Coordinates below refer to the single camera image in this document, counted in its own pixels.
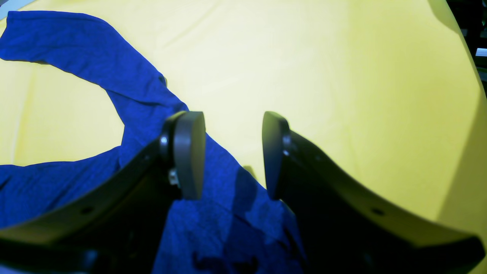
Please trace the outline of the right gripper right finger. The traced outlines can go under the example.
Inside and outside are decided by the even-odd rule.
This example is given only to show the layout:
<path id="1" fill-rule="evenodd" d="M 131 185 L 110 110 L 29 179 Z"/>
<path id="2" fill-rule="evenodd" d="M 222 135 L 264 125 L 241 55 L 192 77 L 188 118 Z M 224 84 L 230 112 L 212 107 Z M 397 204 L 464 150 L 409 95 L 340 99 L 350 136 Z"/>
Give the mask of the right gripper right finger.
<path id="1" fill-rule="evenodd" d="M 485 257 L 481 239 L 425 220 L 348 175 L 287 120 L 265 112 L 269 197 L 294 213 L 311 274 L 467 274 Z"/>

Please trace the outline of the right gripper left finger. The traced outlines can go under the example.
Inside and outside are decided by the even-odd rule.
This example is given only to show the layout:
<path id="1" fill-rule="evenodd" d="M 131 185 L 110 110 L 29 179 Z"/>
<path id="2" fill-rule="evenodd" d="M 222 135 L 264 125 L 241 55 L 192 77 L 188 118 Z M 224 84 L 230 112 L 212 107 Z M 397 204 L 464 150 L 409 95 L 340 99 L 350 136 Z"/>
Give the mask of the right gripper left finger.
<path id="1" fill-rule="evenodd" d="M 111 179 L 1 230 L 1 266 L 27 274 L 149 274 L 174 201 L 202 196 L 205 117 L 181 111 Z"/>

